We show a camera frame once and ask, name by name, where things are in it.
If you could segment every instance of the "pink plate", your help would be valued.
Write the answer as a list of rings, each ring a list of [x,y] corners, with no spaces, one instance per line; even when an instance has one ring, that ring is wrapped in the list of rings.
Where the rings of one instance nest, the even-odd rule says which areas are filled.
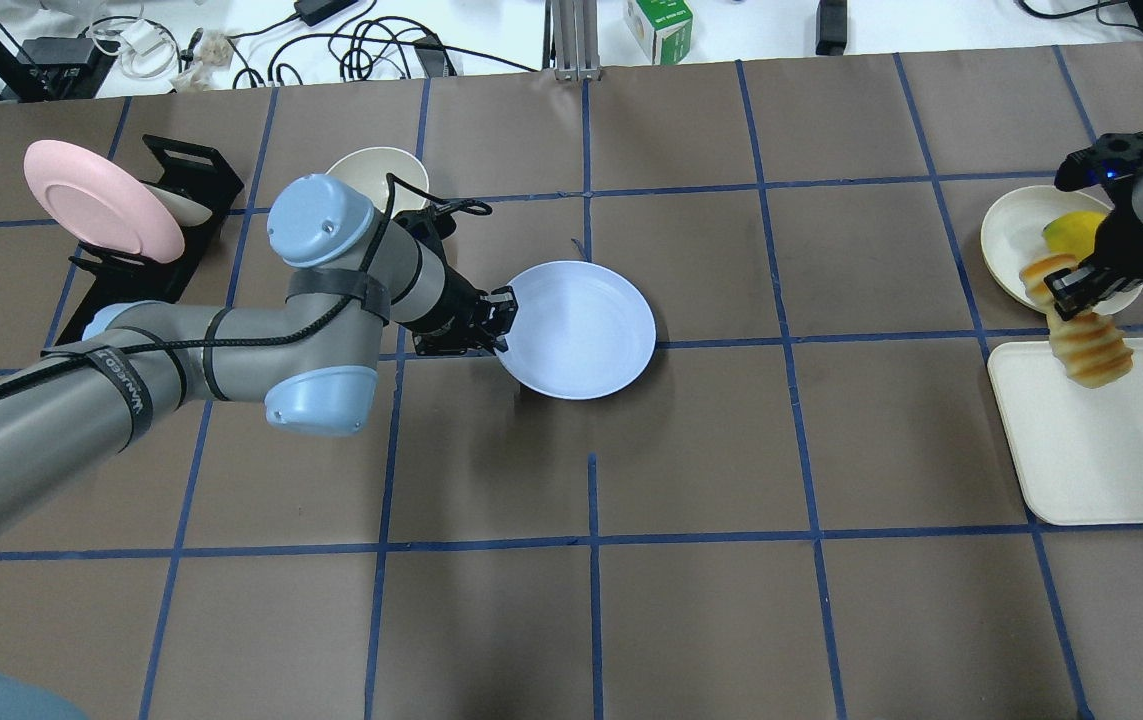
[[[170,263],[184,253],[179,224],[118,165],[58,139],[24,152],[24,179],[42,209],[78,240]]]

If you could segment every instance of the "bread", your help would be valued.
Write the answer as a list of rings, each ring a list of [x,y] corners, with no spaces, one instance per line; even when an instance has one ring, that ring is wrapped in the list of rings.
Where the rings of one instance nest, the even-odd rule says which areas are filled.
[[[1064,365],[1069,378],[1082,387],[1097,389],[1129,373],[1132,347],[1124,342],[1124,334],[1109,315],[1079,313],[1071,320],[1061,320],[1052,303],[1052,291],[1045,278],[1062,269],[1073,269],[1073,255],[1050,255],[1034,259],[1020,271],[1024,293],[1047,315],[1052,333],[1052,354]]]
[[[1028,267],[1020,271],[1020,281],[1024,283],[1024,295],[1028,296],[1039,310],[1052,311],[1052,288],[1044,282],[1046,277],[1057,270],[1077,269],[1078,258],[1062,251],[1060,255],[1045,255],[1041,258],[1029,263]]]

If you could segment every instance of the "yellow lemon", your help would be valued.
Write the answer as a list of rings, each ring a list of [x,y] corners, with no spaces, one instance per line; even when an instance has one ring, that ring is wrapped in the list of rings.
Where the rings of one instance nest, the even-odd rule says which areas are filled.
[[[1068,253],[1079,263],[1096,250],[1096,229],[1105,219],[1104,213],[1079,210],[1060,215],[1047,227],[1042,227],[1042,240],[1052,253]]]

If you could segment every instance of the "black strap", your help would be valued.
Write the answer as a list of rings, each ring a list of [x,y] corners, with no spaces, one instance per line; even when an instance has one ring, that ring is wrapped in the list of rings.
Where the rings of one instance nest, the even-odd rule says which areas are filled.
[[[223,322],[224,315],[231,313],[233,307],[219,307],[219,313],[216,313],[210,323],[206,326],[206,335],[202,341],[215,341],[215,333],[219,330],[219,322]],[[215,347],[202,347],[202,377],[206,378],[206,386],[211,391],[211,397],[216,400],[227,400],[229,397],[224,395],[224,392],[219,391],[219,383],[215,382]]]
[[[419,282],[419,273],[423,272],[423,270],[424,270],[424,246],[417,242],[415,249],[415,272],[411,273],[411,281],[408,282],[407,286],[402,288],[402,291],[400,291],[398,296],[393,298],[393,305],[397,305],[398,302],[402,302],[403,297],[411,295],[411,290],[414,290],[415,285]]]
[[[359,301],[362,310],[384,320],[389,325],[389,290],[369,274],[361,270],[344,270],[341,267],[304,267],[291,273],[291,282],[287,286],[287,299],[297,295],[325,293],[339,295]]]
[[[131,438],[127,439],[122,450],[141,439],[154,424],[154,398],[149,394],[149,386],[139,373],[136,373],[131,359],[118,347],[101,343],[74,342],[71,345],[45,350],[42,357],[86,357],[101,375],[113,383],[113,387],[127,405],[128,414],[131,415]]]
[[[118,329],[123,329],[123,331],[139,333],[142,336],[147,337],[150,341],[158,343],[158,345],[165,345],[163,338],[155,336],[146,329],[137,328],[135,325],[118,325]],[[179,406],[184,405],[184,398],[187,398],[187,373],[184,371],[184,365],[179,361],[179,355],[175,355],[175,351],[171,347],[163,347],[163,352],[170,358],[171,365],[175,365],[175,375],[179,379],[179,401],[175,405],[175,409],[179,409]]]

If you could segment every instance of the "grid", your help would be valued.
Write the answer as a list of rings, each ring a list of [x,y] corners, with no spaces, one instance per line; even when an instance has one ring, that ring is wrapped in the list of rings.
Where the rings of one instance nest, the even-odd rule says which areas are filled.
[[[1065,63],[1064,54],[1058,47],[1052,49],[1055,55],[1060,73],[1068,86],[1074,105],[1082,120],[1084,130],[1087,136],[1095,141],[1096,131],[1088,118],[1086,105],[1079,96],[1073,74]],[[384,591],[385,574],[387,574],[387,560],[391,553],[433,553],[433,552],[470,552],[489,550],[517,550],[517,549],[542,549],[562,546],[584,546],[589,550],[590,570],[590,627],[591,627],[591,680],[593,680],[593,714],[594,717],[607,715],[607,703],[604,697],[608,693],[604,688],[604,603],[602,603],[602,568],[600,568],[600,551],[609,546],[630,546],[630,544],[673,544],[673,543],[756,543],[756,542],[782,542],[782,543],[805,543],[809,544],[813,554],[815,587],[818,595],[817,607],[823,625],[824,650],[828,654],[828,673],[832,687],[833,709],[836,715],[845,719],[847,712],[846,693],[844,691],[842,665],[840,662],[841,647],[836,633],[836,616],[831,607],[830,578],[828,577],[826,545],[830,541],[849,539],[877,539],[877,538],[935,538],[935,537],[981,537],[981,536],[1022,536],[1031,538],[1037,555],[1037,565],[1041,571],[1045,585],[1046,602],[1050,607],[1052,621],[1054,621],[1060,650],[1063,653],[1065,671],[1068,673],[1071,693],[1077,706],[1079,717],[1093,717],[1089,698],[1084,690],[1084,680],[1079,675],[1078,662],[1074,656],[1073,643],[1070,642],[1069,630],[1066,629],[1064,611],[1061,609],[1060,594],[1056,590],[1056,577],[1048,561],[1047,551],[1044,544],[1045,534],[1052,533],[1135,533],[1143,530],[1143,527],[1078,527],[1060,528],[1050,525],[1039,523],[1039,521],[1025,510],[1024,523],[977,523],[977,525],[952,525],[952,527],[895,527],[895,528],[826,528],[822,521],[822,507],[817,503],[815,483],[812,477],[810,453],[807,434],[807,415],[804,410],[804,398],[799,389],[799,378],[796,374],[794,352],[799,346],[808,343],[868,343],[887,341],[970,341],[977,342],[977,351],[988,359],[990,342],[997,338],[1020,338],[1039,337],[1046,333],[1045,328],[986,328],[981,318],[977,302],[972,288],[973,278],[968,275],[968,269],[964,264],[964,251],[959,245],[954,232],[954,223],[950,218],[949,203],[945,192],[942,190],[943,182],[954,181],[986,181],[986,179],[1038,179],[1042,181],[1054,176],[1054,169],[1045,170],[1020,170],[1008,173],[937,173],[935,160],[933,160],[932,147],[929,147],[928,136],[924,129],[922,119],[914,96],[914,87],[910,83],[910,78],[905,72],[904,61],[900,55],[894,55],[894,63],[900,87],[903,90],[903,99],[908,106],[913,129],[917,136],[920,154],[926,165],[926,174],[914,174],[914,176],[894,176],[876,178],[818,178],[812,181],[781,181],[767,182],[764,174],[762,151],[759,147],[759,133],[754,120],[754,99],[750,96],[750,87],[746,81],[745,67],[743,63],[736,61],[736,78],[740,81],[740,97],[743,101],[744,120],[748,128],[748,136],[753,155],[753,167],[756,181],[753,183],[734,184],[711,184],[711,186],[677,186],[677,187],[621,187],[620,190],[594,190],[593,182],[593,154],[591,154],[591,128],[590,104],[594,97],[594,86],[584,83],[581,86],[581,150],[584,160],[584,184],[575,191],[559,191],[545,193],[530,193],[529,195],[489,195],[485,200],[496,205],[506,202],[538,202],[545,200],[575,199],[583,200],[583,253],[585,259],[594,258],[593,243],[593,201],[599,197],[644,197],[644,195],[685,195],[685,193],[722,193],[722,192],[756,192],[760,223],[762,223],[766,246],[764,251],[767,255],[769,273],[772,273],[772,298],[775,304],[776,318],[778,322],[778,336],[776,337],[743,337],[743,338],[717,338],[717,339],[672,339],[662,341],[658,344],[661,352],[677,352],[693,349],[725,349],[725,347],[778,347],[782,351],[783,363],[786,377],[781,378],[785,383],[792,414],[792,424],[796,431],[796,446],[801,469],[801,480],[804,480],[805,506],[807,506],[807,529],[799,530],[753,530],[753,531],[701,531],[701,533],[645,533],[645,534],[602,534],[599,533],[598,515],[598,469],[599,459],[597,454],[591,451],[585,458],[585,502],[588,507],[588,533],[574,534],[574,536],[555,537],[523,537],[523,538],[498,538],[498,539],[475,539],[475,541],[416,541],[416,542],[391,542],[389,528],[391,528],[391,517],[393,496],[395,491],[395,465],[398,456],[399,425],[402,419],[402,400],[408,363],[450,363],[451,359],[419,359],[415,354],[408,354],[406,346],[406,333],[398,329],[395,351],[382,355],[382,360],[394,366],[393,400],[391,424],[389,424],[387,437],[387,461],[385,461],[385,475],[383,483],[383,502],[379,511],[379,537],[376,542],[360,543],[325,543],[325,544],[283,544],[283,546],[229,546],[229,547],[189,547],[186,546],[187,520],[195,495],[199,470],[202,464],[202,455],[206,447],[207,429],[209,429],[213,406],[207,403],[202,410],[199,429],[197,430],[195,447],[192,448],[192,461],[190,474],[187,474],[187,486],[184,488],[179,521],[175,527],[174,543],[169,547],[122,547],[122,550],[88,550],[88,551],[0,551],[0,562],[18,562],[33,560],[109,560],[109,559],[158,559],[167,560],[167,579],[163,585],[163,600],[161,600],[158,618],[155,618],[154,639],[152,639],[151,654],[146,671],[145,683],[139,703],[138,717],[145,719],[150,717],[152,693],[154,693],[155,673],[158,673],[159,659],[167,642],[167,629],[173,591],[181,561],[183,559],[197,559],[198,557],[301,557],[301,555],[370,555],[375,559],[374,592],[371,597],[371,614],[369,623],[369,647],[366,653],[366,679],[365,679],[365,707],[363,714],[373,717],[375,712],[375,693],[379,691],[376,683],[376,670],[379,666],[379,640],[382,639],[382,619],[385,610]],[[419,99],[419,121],[416,131],[416,155],[424,158],[425,137],[427,122],[431,113],[430,87],[426,79]],[[247,246],[247,238],[251,233],[251,219],[256,215],[267,211],[263,205],[256,201],[263,200],[259,197],[261,170],[264,168],[265,154],[270,141],[270,131],[273,128],[274,117],[279,106],[279,90],[275,88],[270,96],[267,114],[259,138],[259,152],[257,152],[255,173],[248,183],[248,208],[246,210],[234,210],[231,223],[239,222],[237,249],[233,258],[231,278],[227,283],[227,295],[225,302],[233,304],[238,288],[239,273],[241,273],[243,251]],[[131,99],[123,102],[122,111],[118,119],[113,141],[111,141],[109,158],[114,158],[119,141],[122,139],[123,128],[127,126],[128,115],[131,113]],[[790,331],[789,313],[785,297],[782,293],[782,281],[780,264],[776,254],[776,223],[772,219],[772,207],[768,202],[768,191],[780,189],[809,189],[809,187],[846,187],[846,186],[889,186],[890,184],[922,183],[929,184],[933,197],[940,213],[940,219],[949,240],[949,249],[952,255],[952,263],[956,265],[956,273],[964,290],[965,301],[972,327],[969,329],[949,329],[949,331],[880,331],[880,333],[840,333],[840,334],[805,334],[798,336]],[[49,225],[48,219],[16,219],[15,222],[0,222],[0,229],[23,229],[35,225]],[[59,320],[62,320],[67,305],[67,299],[72,295],[74,286],[73,269],[67,271],[64,286],[59,293],[59,301],[51,315],[47,342],[54,338],[58,331]],[[1143,323],[1129,323],[1124,327],[1128,333],[1143,333]],[[0,369],[1,374],[13,373],[13,369]]]

